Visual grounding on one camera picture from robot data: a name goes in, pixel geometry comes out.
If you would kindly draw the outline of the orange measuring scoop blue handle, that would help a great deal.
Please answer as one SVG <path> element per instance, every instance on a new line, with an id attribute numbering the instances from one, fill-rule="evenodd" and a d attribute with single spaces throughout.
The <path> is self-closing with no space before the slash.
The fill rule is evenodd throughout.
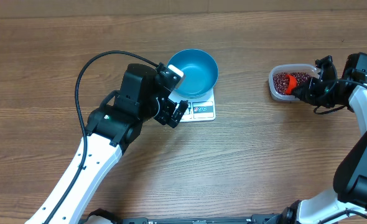
<path id="1" fill-rule="evenodd" d="M 289 82 L 284 93 L 286 95 L 290 95 L 292 93 L 292 90 L 297 87 L 297 79 L 290 74 L 287 74 L 286 78 L 288 79 Z"/>

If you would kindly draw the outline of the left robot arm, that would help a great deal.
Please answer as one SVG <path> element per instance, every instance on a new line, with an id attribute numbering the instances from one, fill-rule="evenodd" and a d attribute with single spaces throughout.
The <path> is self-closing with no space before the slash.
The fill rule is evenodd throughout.
<path id="1" fill-rule="evenodd" d="M 119 90 L 112 91 L 92 111 L 77 153 L 51 194 L 28 223 L 78 223 L 107 173 L 154 118 L 175 128 L 188 107 L 169 95 L 183 82 L 173 65 L 152 68 L 128 65 Z"/>

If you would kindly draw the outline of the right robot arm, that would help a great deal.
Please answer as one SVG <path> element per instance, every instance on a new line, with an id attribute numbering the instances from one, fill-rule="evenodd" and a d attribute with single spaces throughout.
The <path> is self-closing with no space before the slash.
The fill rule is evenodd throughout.
<path id="1" fill-rule="evenodd" d="M 315 61 L 317 77 L 289 88 L 289 93 L 325 114 L 343 108 L 355 114 L 361 137 L 338 166 L 333 187 L 298 200 L 269 223 L 338 223 L 351 216 L 367 220 L 367 54 L 347 57 L 341 76 L 331 56 Z"/>

